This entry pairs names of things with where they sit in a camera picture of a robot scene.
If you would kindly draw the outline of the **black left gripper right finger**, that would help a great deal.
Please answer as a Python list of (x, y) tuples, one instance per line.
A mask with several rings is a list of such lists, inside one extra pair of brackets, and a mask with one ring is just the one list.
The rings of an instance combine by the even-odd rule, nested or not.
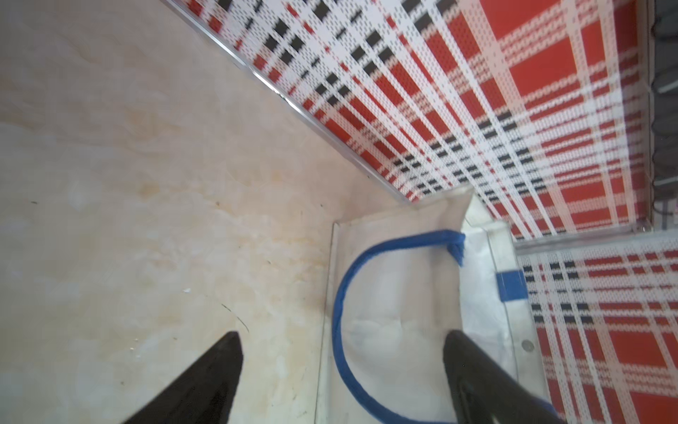
[(561, 423), (461, 330), (446, 335), (443, 363), (459, 423)]

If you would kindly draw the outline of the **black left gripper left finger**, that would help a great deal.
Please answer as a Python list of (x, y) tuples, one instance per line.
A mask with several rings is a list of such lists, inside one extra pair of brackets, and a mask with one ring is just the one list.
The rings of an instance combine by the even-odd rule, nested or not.
[(226, 423), (244, 363), (236, 331), (220, 338), (128, 423)]

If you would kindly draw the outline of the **white canvas bag blue handles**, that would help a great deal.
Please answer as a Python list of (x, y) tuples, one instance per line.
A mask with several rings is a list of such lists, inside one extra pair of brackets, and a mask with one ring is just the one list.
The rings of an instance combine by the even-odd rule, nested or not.
[(330, 255), (316, 422), (455, 422), (451, 330), (552, 407), (510, 228), (472, 187), (337, 224)]

